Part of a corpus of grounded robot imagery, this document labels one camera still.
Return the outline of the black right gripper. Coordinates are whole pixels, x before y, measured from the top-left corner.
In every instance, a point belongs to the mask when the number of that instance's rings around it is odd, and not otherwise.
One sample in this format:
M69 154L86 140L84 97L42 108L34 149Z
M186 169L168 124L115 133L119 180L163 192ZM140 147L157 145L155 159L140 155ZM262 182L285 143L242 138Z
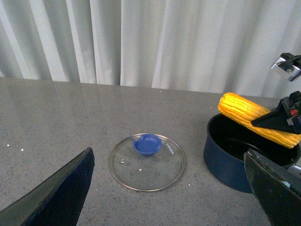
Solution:
M251 121L255 127L294 134L301 133L301 92L295 91L280 100L277 108Z

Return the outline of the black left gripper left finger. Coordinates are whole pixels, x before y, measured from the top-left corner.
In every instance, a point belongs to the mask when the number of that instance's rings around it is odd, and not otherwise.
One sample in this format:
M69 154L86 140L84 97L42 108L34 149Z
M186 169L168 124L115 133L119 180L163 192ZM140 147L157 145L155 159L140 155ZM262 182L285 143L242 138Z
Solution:
M75 226L90 189L95 157L88 147L0 212L2 226Z

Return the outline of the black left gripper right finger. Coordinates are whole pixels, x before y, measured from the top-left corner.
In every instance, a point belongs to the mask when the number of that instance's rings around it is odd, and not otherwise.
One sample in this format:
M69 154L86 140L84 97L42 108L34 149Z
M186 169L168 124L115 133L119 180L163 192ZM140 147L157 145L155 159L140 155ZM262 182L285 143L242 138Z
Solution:
M252 193L272 226L301 224L301 175L287 170L255 150L244 154Z

